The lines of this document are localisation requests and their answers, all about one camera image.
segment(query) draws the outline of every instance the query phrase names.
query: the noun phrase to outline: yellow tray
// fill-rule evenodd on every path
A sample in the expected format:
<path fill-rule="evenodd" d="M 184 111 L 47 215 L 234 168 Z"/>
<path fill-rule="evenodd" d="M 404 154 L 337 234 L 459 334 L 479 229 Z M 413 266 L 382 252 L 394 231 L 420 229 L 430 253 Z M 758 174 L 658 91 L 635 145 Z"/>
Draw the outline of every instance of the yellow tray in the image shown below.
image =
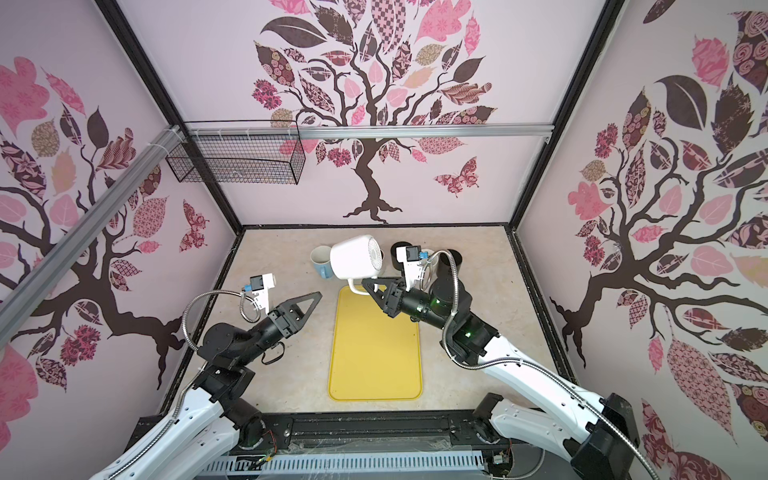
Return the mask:
<path fill-rule="evenodd" d="M 328 395 L 337 402 L 413 400 L 422 394 L 419 324 L 389 318 L 370 296 L 339 292 Z"/>

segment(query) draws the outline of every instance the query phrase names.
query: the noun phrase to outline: tree decal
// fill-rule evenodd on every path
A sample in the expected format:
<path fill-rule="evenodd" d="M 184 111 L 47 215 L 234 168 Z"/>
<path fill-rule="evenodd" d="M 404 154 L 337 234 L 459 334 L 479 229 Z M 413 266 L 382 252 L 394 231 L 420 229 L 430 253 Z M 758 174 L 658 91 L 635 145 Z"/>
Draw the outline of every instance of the tree decal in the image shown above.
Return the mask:
<path fill-rule="evenodd" d="M 763 35 L 768 25 L 764 12 L 733 15 L 739 45 Z M 768 332 L 740 326 L 738 318 L 716 319 L 707 310 L 730 304 L 768 315 L 764 298 L 744 298 L 734 289 L 745 281 L 768 288 L 768 258 L 754 255 L 754 250 L 768 247 L 768 215 L 743 218 L 743 212 L 753 212 L 766 202 L 768 137 L 761 137 L 758 128 L 752 137 L 760 141 L 742 145 L 752 126 L 759 127 L 753 105 L 766 100 L 764 77 L 740 72 L 745 60 L 739 55 L 724 65 L 723 59 L 730 58 L 728 47 L 717 38 L 695 38 L 694 44 L 698 79 L 681 74 L 661 78 L 657 83 L 666 90 L 666 108 L 651 104 L 643 89 L 620 127 L 609 124 L 598 133 L 594 149 L 598 158 L 581 171 L 585 181 L 568 195 L 575 214 L 586 221 L 575 232 L 584 241 L 591 271 L 586 294 L 577 310 L 551 301 L 565 321 L 566 349 L 572 337 L 586 367 L 583 329 L 597 302 L 617 291 L 616 308 L 627 307 L 629 328 L 649 333 L 648 359 L 654 373 L 666 363 L 680 391 L 735 441 L 732 390 L 736 405 L 768 441 L 768 390 L 732 383 L 728 377 L 746 382 L 768 379 L 763 367 L 740 355 L 763 348 Z M 750 71 L 762 72 L 765 56 L 761 61 L 763 67 Z M 717 101 L 708 102 L 708 94 L 716 95 Z M 674 128 L 668 128 L 668 121 Z M 702 135 L 711 141 L 704 142 Z M 743 253 L 731 253 L 734 247 Z M 676 294 L 680 287 L 697 287 L 701 294 Z M 664 317 L 670 338 L 659 328 Z M 684 342 L 681 333 L 690 337 Z M 719 351 L 699 350 L 707 346 L 718 346 Z M 723 347 L 732 352 L 722 353 Z M 701 467 L 709 472 L 707 478 L 727 478 L 696 455 L 675 453 L 658 432 L 645 435 L 644 444 L 658 466 L 666 462 L 678 474 L 680 468 Z"/>
<path fill-rule="evenodd" d="M 15 59 L 15 65 L 19 73 L 11 72 L 10 75 L 18 88 L 34 93 L 36 98 L 48 98 L 51 94 L 48 89 L 34 84 L 34 64 L 19 57 Z M 0 77 L 4 74 L 8 74 L 8 69 L 0 67 Z M 31 151 L 21 147 L 19 139 L 12 140 L 6 136 L 8 132 L 0 132 L 2 158 L 8 165 L 10 182 L 15 184 L 0 187 L 0 230 L 8 238 L 15 237 L 12 243 L 0 242 L 0 269 L 18 265 L 17 262 L 23 268 L 18 278 L 0 273 L 0 283 L 10 290 L 15 289 L 42 257 L 51 252 L 56 239 L 61 236 L 57 230 L 66 233 L 93 207 L 97 185 L 103 189 L 114 183 L 108 171 L 127 168 L 136 156 L 130 128 L 110 140 L 107 124 L 98 108 L 85 115 L 85 106 L 74 89 L 60 78 L 46 75 L 51 89 L 61 100 L 61 110 L 54 113 L 52 120 L 40 123 L 33 130 L 30 143 L 38 157 L 55 157 L 51 178 L 46 177 Z M 40 118 L 39 110 L 35 110 L 37 106 L 33 106 L 33 110 L 15 109 L 14 102 L 25 101 L 22 96 L 3 98 L 4 118 L 17 110 L 21 112 L 21 116 L 8 122 L 13 127 L 11 133 L 18 122 Z M 65 138 L 61 142 L 55 126 L 59 126 Z M 86 166 L 87 178 L 76 178 L 75 161 Z M 160 175 L 158 167 L 72 265 L 77 283 L 43 300 L 31 315 L 48 317 L 48 323 L 23 329 L 13 336 L 12 340 L 20 336 L 38 336 L 28 358 L 35 357 L 30 362 L 45 382 L 66 390 L 68 368 L 97 358 L 98 346 L 106 338 L 136 333 L 151 337 L 157 346 L 160 356 L 157 387 L 160 388 L 168 350 L 178 350 L 184 345 L 174 335 L 179 330 L 180 318 L 163 324 L 155 317 L 121 312 L 116 300 L 118 295 L 130 292 L 128 278 L 141 273 L 129 258 L 152 253 L 160 246 L 149 240 L 165 218 L 166 198 L 150 197 L 159 185 Z M 125 246 L 119 244 L 133 236 L 143 241 Z M 35 255 L 32 261 L 29 259 L 31 255 Z"/>
<path fill-rule="evenodd" d="M 455 5 L 453 0 L 308 2 L 308 9 L 304 2 L 272 3 L 287 14 L 311 15 L 317 22 L 298 16 L 275 18 L 262 29 L 263 34 L 271 32 L 263 39 L 271 41 L 275 34 L 286 46 L 263 45 L 261 38 L 255 44 L 259 63 L 272 82 L 257 80 L 252 96 L 274 110 L 273 121 L 285 120 L 282 111 L 288 111 L 287 119 L 302 125 L 484 124 L 495 110 L 472 106 L 492 85 L 469 83 L 483 60 L 469 58 L 481 37 L 477 19 L 467 15 L 469 0 Z M 363 23 L 368 4 L 372 21 Z M 404 38 L 412 22 L 418 25 L 418 30 L 412 29 L 418 34 Z M 449 38 L 458 32 L 462 32 L 458 42 Z M 437 43 L 412 51 L 420 38 Z M 316 56 L 320 46 L 326 51 Z M 298 108 L 276 110 L 289 101 Z M 443 111 L 451 110 L 445 104 L 461 107 Z M 387 223 L 380 212 L 402 209 L 382 198 L 371 162 L 376 158 L 400 162 L 404 152 L 426 162 L 425 154 L 440 155 L 461 145 L 456 137 L 422 138 L 418 147 L 399 138 L 360 138 L 304 142 L 303 147 L 315 151 L 318 164 L 327 159 L 335 167 L 349 165 L 362 181 L 367 197 L 345 218 L 368 212 L 372 220 Z M 293 151 L 293 144 L 286 151 Z M 434 180 L 458 196 L 465 187 L 476 185 L 478 177 L 476 160 L 466 158 L 465 162 L 472 168 L 465 165 L 459 175 L 439 175 Z"/>

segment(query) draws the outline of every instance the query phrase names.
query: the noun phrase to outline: butterfly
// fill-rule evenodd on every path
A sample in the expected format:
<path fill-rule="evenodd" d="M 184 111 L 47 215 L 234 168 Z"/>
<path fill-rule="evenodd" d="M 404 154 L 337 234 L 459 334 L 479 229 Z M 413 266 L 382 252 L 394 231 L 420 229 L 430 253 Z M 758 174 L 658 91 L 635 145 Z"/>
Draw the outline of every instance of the butterfly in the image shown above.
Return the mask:
<path fill-rule="evenodd" d="M 191 205 L 184 201 L 184 216 L 187 218 L 187 222 L 190 224 L 190 229 L 184 234 L 179 245 L 179 251 L 183 252 L 189 250 L 192 247 L 200 248 L 205 243 L 205 236 L 202 230 L 205 230 L 205 224 L 210 220 L 205 220 L 203 214 L 197 214 Z"/>
<path fill-rule="evenodd" d="M 435 177 L 435 181 L 441 185 L 448 187 L 448 191 L 456 195 L 458 198 L 458 192 L 464 190 L 464 185 L 467 187 L 478 186 L 478 176 L 475 170 L 478 169 L 477 157 L 472 157 L 462 167 L 462 172 L 456 175 L 438 175 Z"/>

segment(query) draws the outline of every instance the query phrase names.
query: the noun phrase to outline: white mug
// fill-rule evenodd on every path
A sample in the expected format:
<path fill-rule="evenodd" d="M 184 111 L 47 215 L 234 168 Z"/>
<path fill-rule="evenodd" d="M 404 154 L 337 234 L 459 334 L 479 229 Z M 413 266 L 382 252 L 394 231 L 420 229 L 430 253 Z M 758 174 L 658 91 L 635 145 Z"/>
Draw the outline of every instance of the white mug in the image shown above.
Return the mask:
<path fill-rule="evenodd" d="M 347 280 L 349 289 L 359 295 L 368 295 L 355 288 L 354 279 L 376 278 L 382 269 L 382 251 L 370 235 L 361 235 L 337 243 L 331 248 L 331 268 L 336 278 Z"/>

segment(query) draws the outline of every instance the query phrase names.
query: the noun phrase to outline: wall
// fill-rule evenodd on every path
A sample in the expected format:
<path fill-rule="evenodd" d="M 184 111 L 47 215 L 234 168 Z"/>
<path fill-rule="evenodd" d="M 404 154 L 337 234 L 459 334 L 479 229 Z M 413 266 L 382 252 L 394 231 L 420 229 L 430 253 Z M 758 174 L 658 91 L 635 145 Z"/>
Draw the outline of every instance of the wall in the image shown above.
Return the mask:
<path fill-rule="evenodd" d="M 155 3 L 122 2 L 122 8 L 185 119 L 276 116 L 297 118 L 302 128 L 411 124 L 417 115 L 428 115 L 424 122 L 434 124 L 440 118 L 451 121 L 453 115 L 442 117 L 449 112 L 472 108 L 478 113 L 456 115 L 453 121 L 467 117 L 481 122 L 549 123 L 603 4 L 600 0 Z M 393 19 L 391 28 L 387 15 Z M 337 20 L 341 27 L 332 26 Z M 432 30 L 433 25 L 444 26 Z M 179 51 L 178 45 L 188 48 Z M 367 45 L 382 47 L 381 61 L 363 53 L 351 59 L 355 49 L 362 52 Z M 334 52 L 341 55 L 326 55 Z M 272 55 L 280 71 L 286 67 L 285 87 L 279 75 L 270 77 Z M 451 57 L 443 67 L 444 58 Z M 388 77 L 393 65 L 395 72 Z M 461 92 L 442 93 L 459 89 L 460 84 L 465 86 Z M 351 139 L 341 145 L 323 143 L 319 151 L 316 142 L 307 142 L 307 162 L 298 186 L 222 187 L 244 223 L 508 221 L 531 159 L 540 150 L 538 137 L 454 138 L 440 144 L 432 139 L 397 140 L 362 142 L 359 157 Z M 397 158 L 382 159 L 378 154 L 382 146 L 388 153 L 396 152 Z M 342 157 L 334 165 L 322 152 L 337 147 Z M 475 162 L 468 165 L 472 158 Z"/>
<path fill-rule="evenodd" d="M 521 226 L 578 378 L 632 403 L 661 478 L 765 476 L 765 11 L 631 2 Z"/>
<path fill-rule="evenodd" d="M 0 45 L 3 298 L 165 121 L 88 0 L 5 2 Z M 3 478 L 87 478 L 123 451 L 180 362 L 181 311 L 232 240 L 202 185 L 164 162 L 143 182 L 0 349 Z"/>

